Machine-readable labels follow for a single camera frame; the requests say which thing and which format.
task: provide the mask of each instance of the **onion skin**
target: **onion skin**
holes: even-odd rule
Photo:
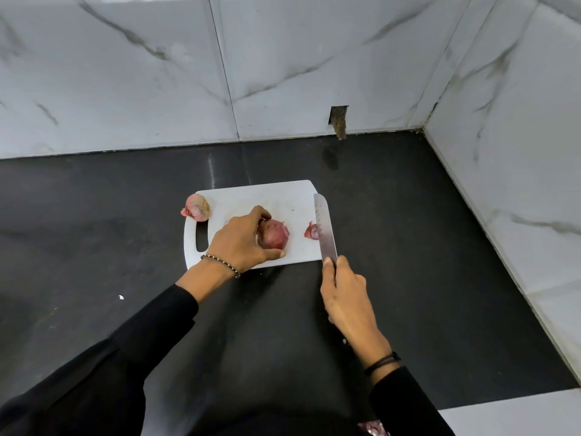
[[[261,220],[256,234],[262,249],[284,249],[291,235],[284,222],[273,219]]]
[[[192,194],[185,201],[185,208],[181,215],[192,217],[196,222],[205,222],[210,218],[210,204],[201,194]]]
[[[304,236],[312,240],[319,240],[319,227],[312,220],[309,222],[309,227],[304,232]]]

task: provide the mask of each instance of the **cutting board handle hole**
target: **cutting board handle hole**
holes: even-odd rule
[[[196,223],[196,249],[205,252],[208,249],[208,221]]]

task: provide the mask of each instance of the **person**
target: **person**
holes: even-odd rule
[[[145,415],[143,383],[171,348],[192,329],[199,306],[229,278],[285,255],[258,246],[256,232],[270,214],[256,206],[218,231],[208,257],[127,320],[113,334],[0,409],[0,435],[139,435]],[[407,368],[400,366],[379,331],[366,280],[347,259],[323,261],[321,294],[329,320],[370,372],[371,406],[391,436],[453,435]],[[331,417],[257,415],[214,434],[357,435],[355,423]]]

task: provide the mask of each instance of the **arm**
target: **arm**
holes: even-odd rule
[[[344,256],[338,258],[336,270],[331,259],[325,259],[321,294],[329,321],[348,340],[364,367],[391,354],[388,340],[377,328],[366,280],[353,273]],[[378,367],[370,377],[374,388],[369,401],[389,434],[454,435],[406,367],[391,363]]]
[[[258,222],[269,218],[259,206],[234,217],[215,234],[208,253],[239,272],[284,256],[256,243]],[[215,260],[192,266],[110,337],[0,408],[0,434],[139,436],[145,379],[192,329],[198,303],[233,276]]]

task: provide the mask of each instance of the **black shirt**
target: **black shirt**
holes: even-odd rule
[[[194,325],[198,303],[171,286],[109,338],[87,349],[0,409],[0,435],[124,435],[141,433],[143,383]],[[454,433],[413,376],[402,367],[379,381],[369,397],[391,436]],[[249,416],[214,434],[360,434],[332,415]]]

